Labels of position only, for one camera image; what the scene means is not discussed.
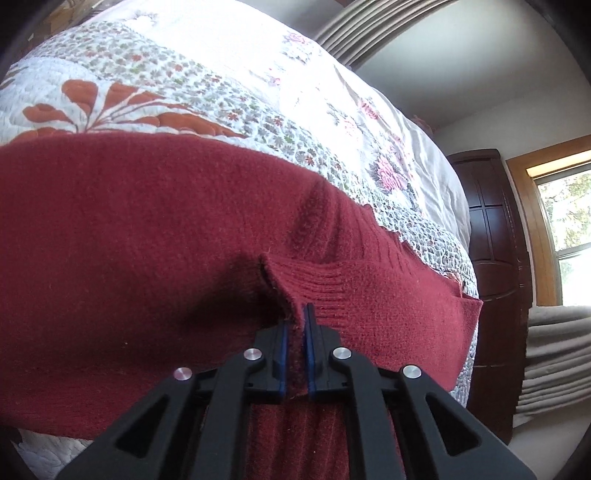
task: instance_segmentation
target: bed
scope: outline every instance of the bed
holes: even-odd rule
[[[0,85],[0,144],[135,131],[213,137],[313,170],[477,297],[469,207],[414,123],[315,42],[234,0],[125,0],[53,37]],[[451,395],[466,405],[477,331]],[[87,440],[21,432],[40,479]]]

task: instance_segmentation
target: wooden window trim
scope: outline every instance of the wooden window trim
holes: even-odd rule
[[[591,135],[510,158],[506,162],[525,216],[534,266],[535,298],[539,306],[558,305],[560,272],[556,267],[554,244],[540,192],[527,169],[586,150],[591,150]]]

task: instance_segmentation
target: clamp jaw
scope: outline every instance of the clamp jaw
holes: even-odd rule
[[[338,332],[318,325],[311,304],[304,317],[309,398],[344,405],[351,480],[535,480],[419,367],[377,368],[342,346]],[[57,480],[241,479],[249,406],[280,403],[286,380],[287,325],[282,321],[260,330],[252,348],[218,369],[175,370]]]

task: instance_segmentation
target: metal rivet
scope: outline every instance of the metal rivet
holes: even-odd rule
[[[351,350],[345,346],[340,346],[333,350],[333,356],[339,360],[347,360],[348,358],[351,358]]]
[[[173,377],[181,382],[188,380],[192,376],[193,376],[193,371],[189,367],[177,368],[173,373]]]
[[[402,373],[407,378],[419,378],[423,372],[416,365],[407,365],[402,369]]]
[[[262,357],[262,352],[258,348],[244,350],[244,358],[247,360],[259,360],[260,357]]]

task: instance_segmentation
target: window frame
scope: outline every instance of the window frame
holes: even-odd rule
[[[569,167],[569,168],[564,168],[562,170],[553,172],[553,173],[547,173],[545,175],[542,175],[540,177],[533,177],[533,181],[536,185],[536,187],[539,187],[540,185],[544,185],[546,183],[550,183],[551,181],[555,181],[555,180],[561,180],[561,179],[565,179],[567,177],[570,177],[572,175],[576,175],[579,173],[583,173],[586,171],[591,171],[591,161],[587,161],[586,163],[582,163],[581,165],[577,165],[575,167]],[[544,203],[541,203],[541,208],[542,210],[544,210],[545,213],[545,207],[544,207]],[[591,242],[587,242],[585,244],[581,244],[578,245],[576,247],[569,247],[569,248],[563,248],[562,250],[556,250],[556,247],[554,245],[554,238],[552,235],[552,230],[550,229],[550,225],[548,224],[548,234],[550,236],[550,242],[552,245],[552,248],[554,250],[554,258],[555,258],[555,269],[556,272],[558,274],[558,280],[557,280],[557,284],[556,284],[556,302],[559,305],[563,304],[563,292],[562,292],[562,274],[560,272],[560,261],[561,260],[568,260],[569,258],[573,258],[578,256],[581,252],[584,252],[585,250],[588,250],[589,248],[591,248]]]
[[[523,223],[530,241],[528,248],[534,273],[535,303],[539,306],[562,304],[562,283],[558,252],[554,249],[550,224],[546,217],[537,182],[543,181],[543,183],[546,183],[579,171],[585,171],[591,168],[591,159],[583,157],[576,164],[559,170],[548,171],[536,178],[530,177],[527,169],[589,150],[591,150],[591,135],[542,148],[506,161],[510,177],[517,191],[521,213],[523,220],[525,220]]]

